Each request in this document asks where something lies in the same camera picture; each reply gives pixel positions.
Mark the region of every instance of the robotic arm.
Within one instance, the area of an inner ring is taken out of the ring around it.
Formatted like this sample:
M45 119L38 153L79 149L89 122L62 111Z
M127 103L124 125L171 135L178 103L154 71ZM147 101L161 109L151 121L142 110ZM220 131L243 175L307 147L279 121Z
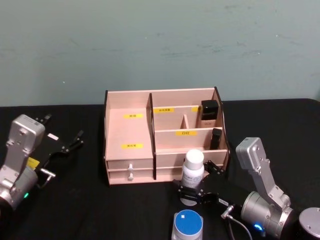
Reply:
M80 131L70 144L63 143L57 136L45 134L45 124L51 115L36 120L20 115L12 124L6 142L7 154L0 168L0 226L7 222L10 215L29 191L37 185L43 188L56 176L46 169L55 154L69 155L81 147L83 131ZM38 175L45 175L41 186Z
M241 218L262 236L280 240L319 240L320 208L311 207L300 213L290 207L290 198L275 184L261 139L245 138L236 148L236 154L241 167L252 175L257 192L248 192L232 184L223 170L208 161L204 165L209 175L196 189L175 182L180 198L200 204L216 202L226 209L221 215L223 219Z
M7 154L0 169L0 198L13 210L38 181L37 174L27 166L27 160L40 145L44 133L45 126L26 115L12 122L6 142Z

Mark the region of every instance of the wooden desk organizer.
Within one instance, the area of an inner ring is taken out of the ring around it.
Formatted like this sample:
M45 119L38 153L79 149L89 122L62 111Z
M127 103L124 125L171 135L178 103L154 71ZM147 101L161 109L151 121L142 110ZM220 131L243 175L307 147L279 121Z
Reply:
M209 150L213 128L197 128L202 100L219 105L218 150ZM199 149L204 161L226 169L229 148L223 105L216 87L106 91L105 166L110 185L181 179L185 155Z

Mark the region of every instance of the teal wall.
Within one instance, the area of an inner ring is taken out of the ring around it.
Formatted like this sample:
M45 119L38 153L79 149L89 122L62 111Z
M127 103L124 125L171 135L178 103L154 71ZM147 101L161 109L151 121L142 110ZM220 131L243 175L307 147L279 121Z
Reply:
M10 0L0 105L102 104L105 90L217 86L320 98L317 0Z

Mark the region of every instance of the drawer knob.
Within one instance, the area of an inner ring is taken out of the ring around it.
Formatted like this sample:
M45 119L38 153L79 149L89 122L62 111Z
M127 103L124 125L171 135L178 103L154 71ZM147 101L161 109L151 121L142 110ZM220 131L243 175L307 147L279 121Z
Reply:
M134 170L134 167L132 166L132 163L130 163L128 167L128 171L132 172L133 170Z
M128 180L132 181L134 179L134 174L131 172L128 176Z

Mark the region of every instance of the blue cap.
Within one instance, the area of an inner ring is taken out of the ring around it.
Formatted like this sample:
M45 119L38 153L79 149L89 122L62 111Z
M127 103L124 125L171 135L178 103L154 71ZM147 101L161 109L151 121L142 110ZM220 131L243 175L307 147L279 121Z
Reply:
M203 221L198 213L187 209L176 215L174 225L184 235L195 235L201 231Z

